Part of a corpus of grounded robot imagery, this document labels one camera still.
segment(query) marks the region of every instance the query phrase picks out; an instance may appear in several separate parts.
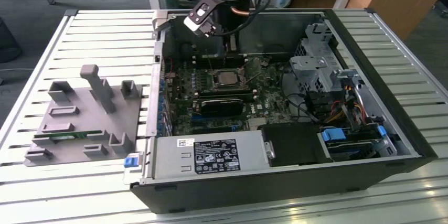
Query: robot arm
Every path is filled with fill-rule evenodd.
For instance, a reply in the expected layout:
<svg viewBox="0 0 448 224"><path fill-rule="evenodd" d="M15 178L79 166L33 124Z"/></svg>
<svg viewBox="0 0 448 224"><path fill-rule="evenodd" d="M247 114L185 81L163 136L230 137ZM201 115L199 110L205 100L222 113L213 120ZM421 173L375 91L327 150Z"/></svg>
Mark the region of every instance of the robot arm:
<svg viewBox="0 0 448 224"><path fill-rule="evenodd" d="M283 8L289 1L274 0L273 6ZM190 10L183 24L195 35L230 36L249 25L269 3L270 0L261 5L261 0L255 0L255 9L249 12L250 0L201 0Z"/></svg>

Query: white sticker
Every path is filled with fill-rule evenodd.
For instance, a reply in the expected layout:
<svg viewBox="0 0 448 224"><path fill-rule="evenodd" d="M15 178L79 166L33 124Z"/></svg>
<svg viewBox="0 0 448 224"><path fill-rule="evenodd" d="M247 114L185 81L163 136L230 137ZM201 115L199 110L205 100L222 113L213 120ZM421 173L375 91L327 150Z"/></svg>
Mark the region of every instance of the white sticker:
<svg viewBox="0 0 448 224"><path fill-rule="evenodd" d="M51 140L65 140L65 139L74 139L73 136L53 136L50 137Z"/></svg>
<svg viewBox="0 0 448 224"><path fill-rule="evenodd" d="M193 138L179 138L177 139L177 147L190 147L193 146L194 139Z"/></svg>
<svg viewBox="0 0 448 224"><path fill-rule="evenodd" d="M235 165L238 165L238 162L229 162L227 164L229 164L229 166L235 166Z"/></svg>

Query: blue clip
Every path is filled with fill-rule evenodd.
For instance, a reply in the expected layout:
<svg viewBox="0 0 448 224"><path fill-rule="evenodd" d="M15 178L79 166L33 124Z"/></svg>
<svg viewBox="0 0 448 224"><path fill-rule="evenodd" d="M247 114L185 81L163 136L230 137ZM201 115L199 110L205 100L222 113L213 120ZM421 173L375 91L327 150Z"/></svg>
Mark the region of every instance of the blue clip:
<svg viewBox="0 0 448 224"><path fill-rule="evenodd" d="M123 159L123 167L125 168L138 167L138 157L126 157Z"/></svg>
<svg viewBox="0 0 448 224"><path fill-rule="evenodd" d="M377 131L379 132L379 135L382 137L386 135L386 131L385 131L385 129L383 129L383 127L381 125L377 127Z"/></svg>
<svg viewBox="0 0 448 224"><path fill-rule="evenodd" d="M331 141L331 140L345 140L345 134L341 128L330 128L325 129L321 133L321 137L323 141Z"/></svg>

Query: warning label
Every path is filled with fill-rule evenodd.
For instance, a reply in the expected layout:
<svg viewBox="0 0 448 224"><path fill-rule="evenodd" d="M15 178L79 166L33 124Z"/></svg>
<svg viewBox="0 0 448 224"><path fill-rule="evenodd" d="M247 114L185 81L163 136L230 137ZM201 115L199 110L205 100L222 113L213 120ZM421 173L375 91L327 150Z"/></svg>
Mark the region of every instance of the warning label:
<svg viewBox="0 0 448 224"><path fill-rule="evenodd" d="M197 174L239 170L235 140L194 142L194 171Z"/></svg>

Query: gray floor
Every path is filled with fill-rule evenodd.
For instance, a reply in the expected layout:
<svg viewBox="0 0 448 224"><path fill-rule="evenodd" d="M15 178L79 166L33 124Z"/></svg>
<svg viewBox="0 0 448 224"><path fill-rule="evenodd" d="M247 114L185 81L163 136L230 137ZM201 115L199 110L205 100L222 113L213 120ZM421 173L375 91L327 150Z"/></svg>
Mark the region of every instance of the gray floor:
<svg viewBox="0 0 448 224"><path fill-rule="evenodd" d="M66 9L146 9L147 0L0 0L0 17L22 48L22 55L0 69L33 68ZM430 11L405 41L433 75L448 87L448 19ZM0 125L25 85L30 71L0 72Z"/></svg>

